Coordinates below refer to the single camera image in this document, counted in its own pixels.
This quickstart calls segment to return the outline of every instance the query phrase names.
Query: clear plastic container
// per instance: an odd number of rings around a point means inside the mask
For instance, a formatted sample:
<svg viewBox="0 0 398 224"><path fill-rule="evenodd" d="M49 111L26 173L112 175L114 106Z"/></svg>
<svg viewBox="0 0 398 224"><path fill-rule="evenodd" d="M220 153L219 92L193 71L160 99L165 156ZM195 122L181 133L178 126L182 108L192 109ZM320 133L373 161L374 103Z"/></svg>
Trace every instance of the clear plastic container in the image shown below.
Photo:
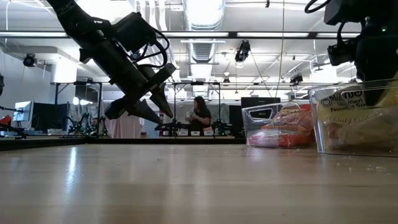
<svg viewBox="0 0 398 224"><path fill-rule="evenodd" d="M242 109L246 144L301 147L315 142L309 105L275 103Z"/></svg>
<svg viewBox="0 0 398 224"><path fill-rule="evenodd" d="M308 94L320 153L398 156L398 80L320 87Z"/></svg>

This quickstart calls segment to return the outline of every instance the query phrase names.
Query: table surface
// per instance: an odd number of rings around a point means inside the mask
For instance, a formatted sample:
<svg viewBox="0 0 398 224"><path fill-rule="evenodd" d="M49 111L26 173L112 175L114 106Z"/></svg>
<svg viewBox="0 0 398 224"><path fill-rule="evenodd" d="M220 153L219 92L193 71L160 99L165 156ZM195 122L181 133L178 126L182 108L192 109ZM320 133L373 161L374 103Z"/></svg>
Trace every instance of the table surface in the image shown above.
<svg viewBox="0 0 398 224"><path fill-rule="evenodd" d="M398 159L243 145L0 152L0 223L398 223Z"/></svg>

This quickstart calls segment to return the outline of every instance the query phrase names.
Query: dark hair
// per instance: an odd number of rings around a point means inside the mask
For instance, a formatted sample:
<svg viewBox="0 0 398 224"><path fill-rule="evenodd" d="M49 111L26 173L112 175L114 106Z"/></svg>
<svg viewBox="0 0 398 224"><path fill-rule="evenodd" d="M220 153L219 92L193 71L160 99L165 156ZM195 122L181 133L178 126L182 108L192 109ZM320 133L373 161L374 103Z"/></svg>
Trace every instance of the dark hair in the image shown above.
<svg viewBox="0 0 398 224"><path fill-rule="evenodd" d="M198 104L198 110L199 111L206 111L207 110L206 102L205 102L205 99L203 99L203 97L197 96L193 100L195 100L196 103Z"/></svg>

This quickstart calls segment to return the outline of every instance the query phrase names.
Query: woman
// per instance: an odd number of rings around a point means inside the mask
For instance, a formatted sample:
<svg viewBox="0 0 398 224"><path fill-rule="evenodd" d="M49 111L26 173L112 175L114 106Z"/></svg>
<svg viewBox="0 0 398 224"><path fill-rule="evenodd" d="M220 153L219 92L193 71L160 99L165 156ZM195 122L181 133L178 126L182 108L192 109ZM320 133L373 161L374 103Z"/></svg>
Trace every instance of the woman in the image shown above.
<svg viewBox="0 0 398 224"><path fill-rule="evenodd" d="M193 100L193 113L189 116L191 131L200 131L203 135L203 128L210 127L211 113L207 109L206 102L203 97L198 96Z"/></svg>

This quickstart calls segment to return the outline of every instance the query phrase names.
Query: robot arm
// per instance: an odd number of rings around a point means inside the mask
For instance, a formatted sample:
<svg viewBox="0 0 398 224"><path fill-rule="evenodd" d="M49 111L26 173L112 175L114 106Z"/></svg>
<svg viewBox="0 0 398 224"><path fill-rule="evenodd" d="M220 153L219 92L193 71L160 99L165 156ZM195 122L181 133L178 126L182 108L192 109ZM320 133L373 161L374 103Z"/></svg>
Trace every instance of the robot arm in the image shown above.
<svg viewBox="0 0 398 224"><path fill-rule="evenodd" d="M74 0L48 0L65 32L81 47L80 61L93 59L99 68L125 94L106 108L108 119L119 118L126 111L129 115L160 123L159 117L145 100L140 99L149 91L151 100L172 117L172 111L164 94L164 81L173 74L175 67L167 63L170 43L159 31L151 27L139 13L132 12L115 25L109 21L91 17ZM165 39L166 48L157 41L157 35ZM155 45L159 52L146 55L149 45ZM137 62L162 54L161 66L138 65ZM155 73L153 67L160 68Z"/></svg>
<svg viewBox="0 0 398 224"><path fill-rule="evenodd" d="M328 47L330 63L337 66L354 62L357 78L374 81L398 78L398 0L326 0L317 7L311 0L306 13L326 6L324 22L338 29L338 42ZM361 33L354 39L343 40L341 31L347 22L361 23ZM365 93L366 101L375 104L380 91Z"/></svg>

